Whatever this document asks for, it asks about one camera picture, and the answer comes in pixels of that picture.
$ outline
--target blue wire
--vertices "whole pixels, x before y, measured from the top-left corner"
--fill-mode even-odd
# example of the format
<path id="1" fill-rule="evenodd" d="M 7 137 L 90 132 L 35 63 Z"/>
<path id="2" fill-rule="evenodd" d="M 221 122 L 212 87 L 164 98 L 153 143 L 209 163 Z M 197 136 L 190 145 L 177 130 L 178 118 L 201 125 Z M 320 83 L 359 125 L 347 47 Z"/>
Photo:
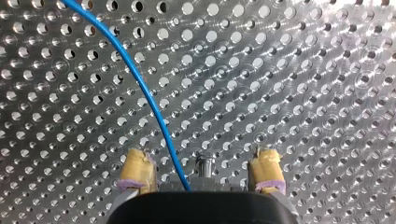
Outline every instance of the blue wire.
<path id="1" fill-rule="evenodd" d="M 154 116 L 157 119 L 161 130 L 163 131 L 163 138 L 165 139 L 166 145 L 168 145 L 169 154 L 171 156 L 173 164 L 175 165 L 178 177 L 180 178 L 180 181 L 183 184 L 184 189 L 190 191 L 191 190 L 190 185 L 187 182 L 186 177 L 184 176 L 183 168 L 181 167 L 180 162 L 177 160 L 175 147 L 173 146 L 172 138 L 169 134 L 169 131 L 166 128 L 165 123 L 163 122 L 163 116 L 161 114 L 161 111 L 159 110 L 157 104 L 155 103 L 151 93 L 149 92 L 149 87 L 146 85 L 145 81 L 140 75 L 139 70 L 137 70 L 137 67 L 134 65 L 134 62 L 132 61 L 131 57 L 128 55 L 128 52 L 123 48 L 120 41 L 113 34 L 109 32 L 108 27 L 105 26 L 103 23 L 99 22 L 90 12 L 84 10 L 74 0 L 62 0 L 62 1 L 64 2 L 65 5 L 76 11 L 80 16 L 85 18 L 93 26 L 99 29 L 102 32 L 102 34 L 105 35 L 105 37 L 107 37 L 107 39 L 113 44 L 114 48 L 120 53 L 122 59 L 131 69 L 132 75 L 134 75 L 134 78 L 139 84 L 140 89 L 142 89 L 142 92 L 145 94 L 148 100 L 148 104 L 151 106 L 152 112 L 154 112 Z"/>

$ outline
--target circular hole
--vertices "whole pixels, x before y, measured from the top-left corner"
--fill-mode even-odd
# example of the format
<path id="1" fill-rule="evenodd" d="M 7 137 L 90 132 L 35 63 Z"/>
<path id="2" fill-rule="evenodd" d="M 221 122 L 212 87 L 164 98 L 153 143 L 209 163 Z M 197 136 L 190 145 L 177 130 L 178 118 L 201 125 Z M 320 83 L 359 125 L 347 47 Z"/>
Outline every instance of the circular hole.
<path id="1" fill-rule="evenodd" d="M 114 84 L 116 84 L 116 85 L 120 85 L 120 84 L 123 82 L 123 77 L 120 76 L 120 75 L 115 75 L 115 76 L 113 77 L 113 82 L 114 82 Z"/>
<path id="2" fill-rule="evenodd" d="M 168 62 L 169 62 L 169 57 L 168 57 L 168 55 L 167 55 L 167 54 L 164 54 L 164 53 L 160 54 L 160 55 L 158 56 L 158 62 L 159 62 L 160 64 L 166 64 L 166 63 L 168 63 Z"/>
<path id="3" fill-rule="evenodd" d="M 233 7 L 233 15 L 235 17 L 240 17 L 245 13 L 245 8 L 242 5 L 236 5 Z"/>
<path id="4" fill-rule="evenodd" d="M 44 6 L 44 0 L 33 0 L 32 6 L 35 8 L 42 8 Z"/>
<path id="5" fill-rule="evenodd" d="M 218 38 L 218 34 L 214 31 L 209 31 L 206 34 L 206 40 L 209 42 L 214 42 Z"/>
<path id="6" fill-rule="evenodd" d="M 71 35 L 72 32 L 73 32 L 72 27 L 69 26 L 68 24 L 63 24 L 63 25 L 61 26 L 61 33 L 62 33 L 63 35 Z"/>
<path id="7" fill-rule="evenodd" d="M 137 63 L 143 63 L 143 62 L 146 60 L 146 56 L 145 56 L 143 53 L 141 53 L 141 52 L 137 52 L 137 53 L 134 55 L 134 60 L 135 60 Z"/>
<path id="8" fill-rule="evenodd" d="M 143 10 L 143 4 L 139 1 L 133 1 L 131 4 L 131 8 L 134 12 L 140 12 Z"/>
<path id="9" fill-rule="evenodd" d="M 45 59 L 48 59 L 48 58 L 50 58 L 50 56 L 52 56 L 52 52 L 48 48 L 43 48 L 41 50 L 41 56 L 43 56 L 43 58 L 45 58 Z"/>
<path id="10" fill-rule="evenodd" d="M 169 33 L 166 29 L 161 28 L 158 30 L 157 33 L 158 38 L 160 38 L 161 40 L 167 39 L 169 37 Z"/>
<path id="11" fill-rule="evenodd" d="M 92 101 L 94 104 L 99 105 L 103 102 L 103 97 L 100 95 L 95 95 L 93 96 Z"/>
<path id="12" fill-rule="evenodd" d="M 369 51 L 369 52 L 367 53 L 367 58 L 369 58 L 369 59 L 375 58 L 375 52 L 374 52 L 374 51 Z"/>
<path id="13" fill-rule="evenodd" d="M 94 84 L 98 83 L 98 82 L 100 82 L 101 79 L 102 78 L 99 75 L 97 75 L 96 73 L 91 75 L 91 83 L 94 83 Z"/>
<path id="14" fill-rule="evenodd" d="M 155 19 L 153 17 L 147 17 L 146 18 L 146 24 L 147 25 L 151 25 L 154 22 L 155 22 Z"/>
<path id="15" fill-rule="evenodd" d="M 233 41 L 233 43 L 238 43 L 239 41 L 241 41 L 242 39 L 242 34 L 239 32 L 233 32 L 233 34 L 231 35 L 231 41 Z"/>
<path id="16" fill-rule="evenodd" d="M 29 57 L 29 50 L 25 47 L 20 47 L 18 49 L 18 54 L 22 57 L 22 58 L 27 58 Z"/>
<path id="17" fill-rule="evenodd" d="M 24 26 L 20 22 L 14 22 L 13 29 L 14 29 L 15 33 L 17 33 L 17 34 L 21 34 L 24 32 Z"/>
<path id="18" fill-rule="evenodd" d="M 219 6 L 217 4 L 210 4 L 207 7 L 207 13 L 209 14 L 209 16 L 216 16 L 219 13 Z"/>
<path id="19" fill-rule="evenodd" d="M 93 61 L 99 58 L 99 54 L 95 50 L 91 49 L 90 51 L 88 51 L 87 57 L 89 60 Z"/>
<path id="20" fill-rule="evenodd" d="M 121 61 L 121 56 L 117 51 L 111 52 L 111 60 L 115 63 Z"/>
<path id="21" fill-rule="evenodd" d="M 166 13 L 166 3 L 165 2 L 159 2 L 158 4 L 157 4 L 157 11 L 159 12 L 159 13 Z"/>
<path id="22" fill-rule="evenodd" d="M 119 4 L 114 0 L 110 0 L 110 1 L 107 1 L 106 7 L 107 7 L 107 10 L 109 10 L 109 11 L 117 11 L 117 9 L 119 8 Z"/>
<path id="23" fill-rule="evenodd" d="M 19 7 L 20 6 L 20 0 L 8 0 L 8 5 L 10 7 Z"/>
<path id="24" fill-rule="evenodd" d="M 183 11 L 184 15 L 190 15 L 194 11 L 194 6 L 192 3 L 186 2 L 181 7 L 181 10 Z"/>
<path id="25" fill-rule="evenodd" d="M 7 56 L 6 49 L 0 46 L 0 57 L 4 58 Z"/>
<path id="26" fill-rule="evenodd" d="M 192 37 L 193 37 L 193 34 L 192 34 L 192 31 L 191 31 L 191 30 L 184 30 L 184 31 L 181 33 L 181 38 L 182 38 L 184 41 L 190 41 L 190 40 L 192 39 Z"/>
<path id="27" fill-rule="evenodd" d="M 85 26 L 84 33 L 86 36 L 94 36 L 96 34 L 96 28 L 92 25 Z"/>
<path id="28" fill-rule="evenodd" d="M 49 31 L 49 27 L 44 23 L 39 23 L 37 25 L 37 31 L 39 34 L 44 35 Z"/>
<path id="29" fill-rule="evenodd" d="M 64 51 L 64 57 L 67 60 L 74 59 L 76 57 L 76 53 L 72 49 L 67 49 Z"/>
<path id="30" fill-rule="evenodd" d="M 120 28 L 117 27 L 117 26 L 110 26 L 109 31 L 114 36 L 119 36 L 120 35 Z"/>
<path id="31" fill-rule="evenodd" d="M 377 26 L 374 28 L 374 32 L 375 32 L 376 34 L 380 34 L 380 33 L 382 32 L 382 26 L 377 25 Z"/>
<path id="32" fill-rule="evenodd" d="M 136 39 L 141 39 L 141 38 L 145 37 L 145 31 L 140 27 L 134 28 L 133 34 L 134 34 L 134 38 L 136 38 Z"/>
<path id="33" fill-rule="evenodd" d="M 186 54 L 186 55 L 183 55 L 183 57 L 181 58 L 181 62 L 184 64 L 184 65 L 189 65 L 189 64 L 191 64 L 192 63 L 192 57 L 190 56 L 190 55 L 188 55 L 188 54 Z"/>
<path id="34" fill-rule="evenodd" d="M 67 79 L 69 82 L 77 82 L 78 81 L 78 75 L 74 72 L 71 72 L 67 75 Z"/>
<path id="35" fill-rule="evenodd" d="M 91 0 L 82 0 L 81 6 L 85 10 L 91 11 L 91 9 L 93 8 L 93 1 L 91 1 Z"/>

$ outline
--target aluminum plate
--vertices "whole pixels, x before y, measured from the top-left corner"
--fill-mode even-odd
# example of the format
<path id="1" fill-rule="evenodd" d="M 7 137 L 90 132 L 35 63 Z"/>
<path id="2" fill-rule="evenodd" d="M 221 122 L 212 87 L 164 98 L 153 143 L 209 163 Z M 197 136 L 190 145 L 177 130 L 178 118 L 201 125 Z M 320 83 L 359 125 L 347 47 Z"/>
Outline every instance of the aluminum plate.
<path id="1" fill-rule="evenodd" d="M 186 175 L 208 153 L 244 188 L 271 145 L 303 223 L 395 223 L 393 1 L 79 2 L 134 57 Z M 0 65 L 2 223 L 102 222 L 131 147 L 176 176 L 124 62 L 62 3 L 0 1 Z"/>

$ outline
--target perforated metal sheet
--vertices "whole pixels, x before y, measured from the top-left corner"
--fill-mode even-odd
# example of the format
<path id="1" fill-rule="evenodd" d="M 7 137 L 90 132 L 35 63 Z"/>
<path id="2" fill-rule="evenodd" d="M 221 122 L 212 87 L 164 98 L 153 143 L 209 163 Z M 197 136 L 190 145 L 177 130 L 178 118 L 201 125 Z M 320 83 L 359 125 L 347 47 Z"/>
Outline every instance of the perforated metal sheet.
<path id="1" fill-rule="evenodd" d="M 216 180 L 243 188 L 269 144 L 303 223 L 395 223 L 389 2 L 81 4 L 133 55 L 186 175 L 209 153 Z M 1 223 L 103 221 L 131 147 L 151 152 L 162 183 L 176 176 L 125 64 L 76 13 L 4 0 L 0 37 Z"/>

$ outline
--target hole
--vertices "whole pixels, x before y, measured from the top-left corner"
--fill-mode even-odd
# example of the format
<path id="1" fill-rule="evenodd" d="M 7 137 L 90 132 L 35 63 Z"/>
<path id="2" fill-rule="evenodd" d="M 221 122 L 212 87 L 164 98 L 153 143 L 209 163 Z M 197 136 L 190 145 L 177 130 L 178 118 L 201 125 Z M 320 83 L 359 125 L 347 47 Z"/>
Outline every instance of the hole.
<path id="1" fill-rule="evenodd" d="M 377 25 L 377 26 L 374 28 L 374 32 L 375 32 L 376 34 L 380 34 L 380 33 L 382 32 L 382 26 Z"/>
<path id="2" fill-rule="evenodd" d="M 167 39 L 169 37 L 169 33 L 166 29 L 161 28 L 158 30 L 157 33 L 158 38 L 160 38 L 161 40 Z"/>
<path id="3" fill-rule="evenodd" d="M 89 60 L 93 61 L 99 58 L 99 54 L 95 50 L 91 49 L 90 51 L 88 51 L 87 57 Z"/>
<path id="4" fill-rule="evenodd" d="M 120 75 L 115 75 L 115 76 L 113 77 L 113 82 L 114 82 L 114 84 L 116 84 L 116 85 L 120 85 L 120 84 L 123 82 L 123 77 L 120 76 Z"/>
<path id="5" fill-rule="evenodd" d="M 4 47 L 0 46 L 0 57 L 6 57 L 7 56 L 7 52 L 6 49 Z"/>
<path id="6" fill-rule="evenodd" d="M 164 53 L 160 54 L 160 55 L 158 56 L 158 62 L 159 62 L 160 64 L 166 64 L 166 63 L 168 63 L 168 62 L 169 62 L 169 57 L 168 57 L 168 55 L 167 55 L 167 54 L 164 54 Z"/>
<path id="7" fill-rule="evenodd" d="M 29 57 L 29 50 L 25 47 L 20 47 L 18 49 L 18 54 L 22 57 L 22 58 L 27 58 Z"/>
<path id="8" fill-rule="evenodd" d="M 92 25 L 85 26 L 84 33 L 86 36 L 94 36 L 96 34 L 96 28 Z"/>
<path id="9" fill-rule="evenodd" d="M 147 25 L 151 25 L 152 23 L 154 23 L 155 22 L 155 19 L 153 18 L 153 17 L 148 17 L 147 19 L 146 19 L 146 24 Z"/>
<path id="10" fill-rule="evenodd" d="M 64 51 L 64 57 L 67 60 L 72 60 L 76 57 L 76 53 L 72 49 L 67 49 Z"/>
<path id="11" fill-rule="evenodd" d="M 145 31 L 140 27 L 134 28 L 134 38 L 141 39 L 143 37 L 145 37 Z"/>
<path id="12" fill-rule="evenodd" d="M 265 17 L 269 16 L 270 13 L 271 13 L 271 9 L 268 6 L 262 6 L 259 9 L 259 15 L 261 18 L 265 18 Z"/>
<path id="13" fill-rule="evenodd" d="M 8 0 L 8 5 L 10 7 L 19 7 L 20 6 L 20 0 Z"/>
<path id="14" fill-rule="evenodd" d="M 119 4 L 116 1 L 107 1 L 106 4 L 107 10 L 109 11 L 117 11 L 117 9 L 119 8 Z"/>
<path id="15" fill-rule="evenodd" d="M 206 40 L 209 42 L 214 42 L 218 38 L 218 34 L 214 31 L 209 31 L 206 34 Z"/>
<path id="16" fill-rule="evenodd" d="M 99 48 L 105 49 L 108 46 L 108 43 L 106 40 L 102 39 L 99 41 Z"/>
<path id="17" fill-rule="evenodd" d="M 245 13 L 245 8 L 242 5 L 236 5 L 233 8 L 233 15 L 235 17 L 240 17 Z"/>
<path id="18" fill-rule="evenodd" d="M 41 56 L 43 56 L 43 58 L 45 58 L 45 59 L 48 59 L 48 58 L 50 58 L 50 56 L 52 56 L 52 52 L 48 48 L 43 48 L 41 50 Z"/>
<path id="19" fill-rule="evenodd" d="M 354 33 L 354 32 L 356 32 L 356 30 L 357 30 L 358 28 L 357 28 L 357 26 L 355 25 L 355 24 L 351 24 L 351 25 L 349 25 L 349 32 L 350 33 Z"/>
<path id="20" fill-rule="evenodd" d="M 166 3 L 165 2 L 159 2 L 157 5 L 157 11 L 161 14 L 166 13 Z"/>
<path id="21" fill-rule="evenodd" d="M 137 53 L 134 55 L 134 60 L 135 60 L 137 63 L 143 63 L 143 62 L 146 60 L 146 56 L 145 56 L 143 53 L 141 53 L 141 52 L 137 52 Z"/>
<path id="22" fill-rule="evenodd" d="M 24 26 L 20 22 L 14 22 L 13 29 L 14 29 L 15 33 L 17 33 L 17 34 L 21 34 L 24 32 Z"/>
<path id="23" fill-rule="evenodd" d="M 140 12 L 143 10 L 143 4 L 139 1 L 133 1 L 131 8 L 134 12 Z"/>
<path id="24" fill-rule="evenodd" d="M 63 35 L 71 35 L 72 32 L 73 32 L 72 27 L 69 26 L 68 24 L 63 24 L 63 25 L 61 26 L 61 33 L 62 33 Z"/>
<path id="25" fill-rule="evenodd" d="M 102 78 L 96 73 L 91 75 L 91 83 L 98 83 Z"/>
<path id="26" fill-rule="evenodd" d="M 91 0 L 82 0 L 81 6 L 85 10 L 91 11 L 91 9 L 93 8 L 93 1 L 91 1 Z"/>
<path id="27" fill-rule="evenodd" d="M 367 57 L 368 57 L 369 59 L 375 58 L 375 52 L 374 52 L 374 51 L 369 51 L 369 52 L 367 53 Z"/>
<path id="28" fill-rule="evenodd" d="M 117 26 L 110 26 L 109 30 L 110 30 L 110 33 L 113 34 L 114 36 L 120 35 L 120 28 Z"/>
<path id="29" fill-rule="evenodd" d="M 74 72 L 71 72 L 67 75 L 67 79 L 69 82 L 77 82 L 78 81 L 78 75 Z"/>
<path id="30" fill-rule="evenodd" d="M 192 34 L 192 31 L 191 31 L 191 30 L 184 30 L 184 31 L 181 33 L 181 38 L 182 38 L 184 41 L 190 41 L 190 40 L 192 39 L 192 36 L 193 36 L 193 34 Z"/>
<path id="31" fill-rule="evenodd" d="M 100 95 L 95 95 L 93 96 L 92 101 L 94 104 L 99 105 L 103 102 L 103 97 Z"/>
<path id="32" fill-rule="evenodd" d="M 116 98 L 116 105 L 121 106 L 123 104 L 125 104 L 125 99 L 123 97 L 120 97 L 120 96 L 117 97 Z"/>
<path id="33" fill-rule="evenodd" d="M 194 6 L 191 3 L 186 2 L 181 7 L 181 10 L 183 11 L 184 15 L 190 15 L 194 11 Z"/>
<path id="34" fill-rule="evenodd" d="M 33 0 L 32 6 L 35 8 L 42 8 L 44 6 L 44 0 Z"/>
<path id="35" fill-rule="evenodd" d="M 219 6 L 217 4 L 210 4 L 207 7 L 207 13 L 209 14 L 209 16 L 216 16 L 219 13 Z"/>
<path id="36" fill-rule="evenodd" d="M 238 43 L 239 41 L 241 41 L 242 39 L 242 35 L 239 32 L 233 32 L 233 34 L 231 35 L 231 41 L 233 41 L 233 43 Z"/>
<path id="37" fill-rule="evenodd" d="M 184 65 L 189 65 L 189 64 L 191 64 L 192 63 L 192 57 L 190 56 L 190 55 L 188 55 L 188 54 L 186 54 L 186 55 L 183 55 L 183 57 L 181 58 L 181 62 L 184 64 Z"/>
<path id="38" fill-rule="evenodd" d="M 37 25 L 37 31 L 39 34 L 44 35 L 49 31 L 49 27 L 44 23 L 39 23 Z"/>
<path id="39" fill-rule="evenodd" d="M 389 6 L 389 0 L 382 0 L 381 7 L 387 7 L 387 6 Z"/>
<path id="40" fill-rule="evenodd" d="M 166 87 L 169 84 L 169 79 L 167 77 L 161 77 L 159 84 L 161 87 Z"/>
<path id="41" fill-rule="evenodd" d="M 121 56 L 117 51 L 111 52 L 111 60 L 115 63 L 121 61 Z"/>

